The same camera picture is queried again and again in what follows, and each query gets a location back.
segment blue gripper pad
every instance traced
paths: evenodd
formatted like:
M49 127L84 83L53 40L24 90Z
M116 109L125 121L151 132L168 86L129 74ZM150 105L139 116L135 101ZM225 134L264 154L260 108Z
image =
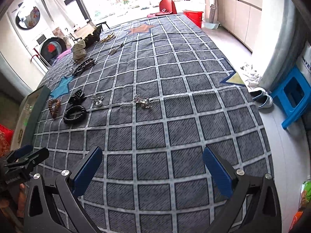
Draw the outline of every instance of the blue gripper pad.
M76 174L76 177L73 179L73 194L78 197L84 195L87 187L89 186L94 174L96 173L98 167L101 164L103 159L102 150L100 147L97 147L93 152L90 151L87 155L89 159L81 167L79 164L78 167L81 167L81 170Z
M233 194L232 179L208 147L203 151L203 162L216 182L220 193L230 198Z
M34 147L32 145L29 145L29 144L24 145L23 147L14 151L15 158L17 158L17 159L21 158L24 155L26 155L27 153L32 152L33 149L34 149Z

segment gray plaid bedspread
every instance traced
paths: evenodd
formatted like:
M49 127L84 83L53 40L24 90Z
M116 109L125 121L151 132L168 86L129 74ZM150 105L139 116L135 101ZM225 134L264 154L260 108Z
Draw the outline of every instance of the gray plaid bedspread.
M127 35L144 23L150 33ZM206 145L247 174L273 174L271 152L259 113L247 89L220 83L233 72L211 39L184 15L140 19L104 30L114 40L96 43L87 56L97 64L69 83L59 116L42 111L33 143L50 157L36 172L45 177L72 169L94 146L102 165L79 200L103 232L203 232L226 202L203 164ZM125 43L114 55L112 46ZM72 54L59 60L41 85L53 90L70 74ZM69 96L104 95L96 107L83 103L87 118L66 125ZM133 103L139 94L151 109ZM72 231L60 199L60 214ZM234 224L245 215L245 201Z

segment cabinet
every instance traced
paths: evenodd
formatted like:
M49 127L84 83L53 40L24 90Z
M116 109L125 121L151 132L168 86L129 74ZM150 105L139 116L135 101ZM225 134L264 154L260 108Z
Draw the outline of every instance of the cabinet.
M260 19L261 19L261 11L254 7L250 7L245 44L251 50L253 50L255 47L255 42L259 31Z
M217 0L218 21L251 51L259 31L261 10L240 0Z
M225 25L225 0L217 0L218 3L218 21L221 25Z
M236 1L234 35L236 35L242 42L245 42L248 31L250 5Z
M225 0L225 28L234 31L236 0Z

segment blue stool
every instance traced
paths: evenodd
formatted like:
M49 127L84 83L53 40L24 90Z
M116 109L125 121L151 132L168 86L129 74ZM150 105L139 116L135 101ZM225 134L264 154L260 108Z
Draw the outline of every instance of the blue stool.
M302 92L297 90L297 86L302 89ZM288 94L291 94L296 102L296 107L293 107L288 99ZM272 98L278 97L280 103L287 115L287 118L282 123L282 128L287 129L287 127L297 121L307 109L309 103L311 103L311 86L299 71L299 69L294 66L290 71L286 79L272 92Z

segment curtain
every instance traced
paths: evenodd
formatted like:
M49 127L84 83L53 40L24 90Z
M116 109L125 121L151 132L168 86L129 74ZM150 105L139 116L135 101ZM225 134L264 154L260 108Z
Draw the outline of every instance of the curtain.
M70 19L63 0L44 1L56 28L60 27L64 31L65 28L71 29L74 27L75 23Z
M283 24L273 56L259 86L273 91L288 75L304 48L308 27L291 0L285 0Z

